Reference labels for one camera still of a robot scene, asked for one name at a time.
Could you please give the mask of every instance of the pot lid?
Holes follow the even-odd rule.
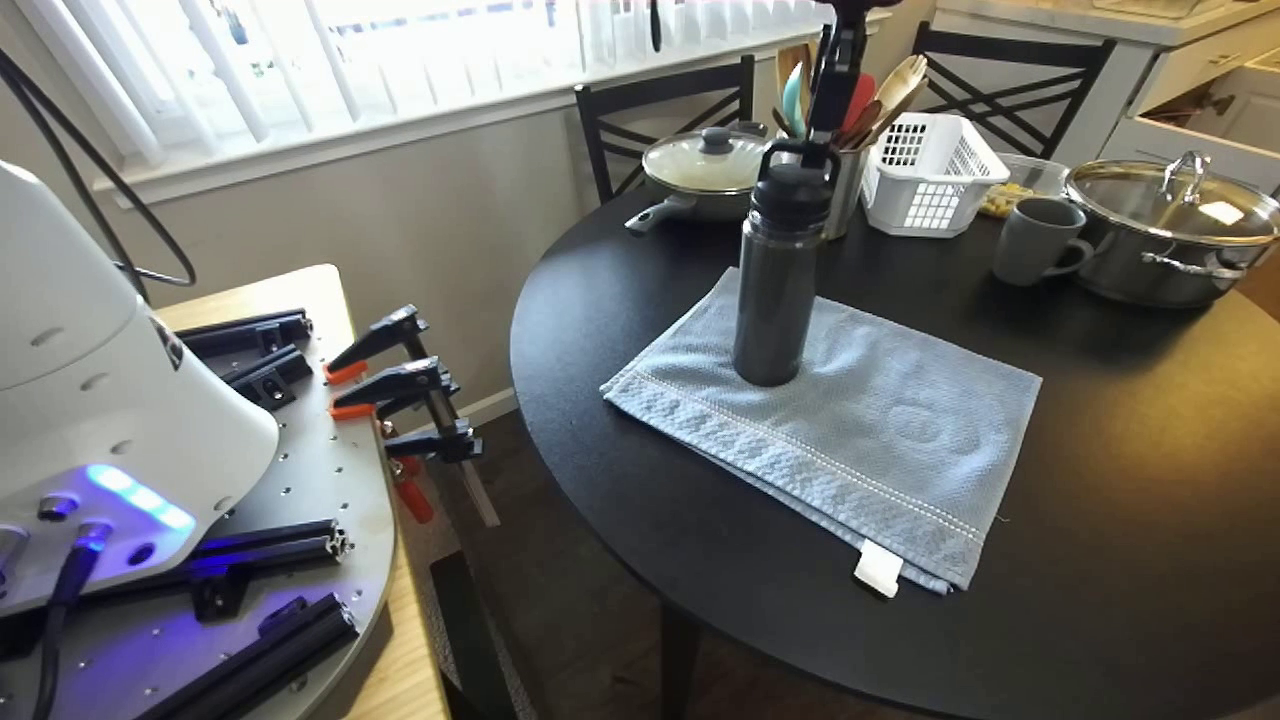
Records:
[[[1210,157],[1171,164],[1102,162],[1068,174],[1068,196],[1090,212],[1136,231],[1257,249],[1280,236],[1280,206],[1247,184],[1206,174]]]
[[[644,152],[644,177],[702,196],[739,196],[759,177],[763,134],[702,128]]]

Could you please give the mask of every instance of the bottle cap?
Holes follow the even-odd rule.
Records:
[[[822,226],[834,207],[834,164],[814,150],[775,144],[754,189],[754,207],[768,226]]]

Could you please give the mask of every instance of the blue light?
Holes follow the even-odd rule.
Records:
[[[195,530],[195,521],[183,510],[170,503],[164,498],[158,498],[148,484],[131,482],[115,466],[84,466],[84,478],[98,488],[121,498],[124,503],[148,514],[158,523],[164,523],[171,533],[191,533]]]
[[[164,530],[177,530],[177,533],[195,530],[195,521],[191,521],[189,514],[171,510],[171,503],[164,503],[164,510],[158,514],[158,521],[161,521]]]
[[[158,517],[164,510],[164,500],[139,484],[131,492],[124,492],[124,500],[148,517]]]
[[[128,488],[137,488],[137,482],[112,466],[89,466],[84,478],[112,498],[124,498]]]

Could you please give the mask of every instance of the bottle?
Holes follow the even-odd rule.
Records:
[[[739,236],[739,312],[734,370],[747,385],[789,385],[800,371],[817,295],[817,241],[842,162],[822,144],[774,144],[759,162]]]

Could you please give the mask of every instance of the gray cloth napkin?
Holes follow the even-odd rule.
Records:
[[[970,587],[1007,488],[1039,377],[891,322],[817,299],[800,377],[734,371],[739,271],[600,392],[904,577]]]

